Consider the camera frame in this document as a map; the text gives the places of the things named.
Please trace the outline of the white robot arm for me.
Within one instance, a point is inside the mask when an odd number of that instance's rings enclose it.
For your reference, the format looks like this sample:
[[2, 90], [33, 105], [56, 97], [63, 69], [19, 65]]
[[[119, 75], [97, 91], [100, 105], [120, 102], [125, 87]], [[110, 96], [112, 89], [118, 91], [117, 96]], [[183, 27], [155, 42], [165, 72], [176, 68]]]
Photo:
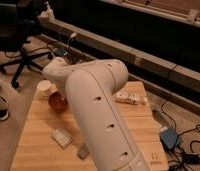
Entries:
[[65, 65], [56, 58], [44, 67], [43, 75], [67, 98], [98, 171], [150, 171], [113, 100], [128, 80], [122, 61]]

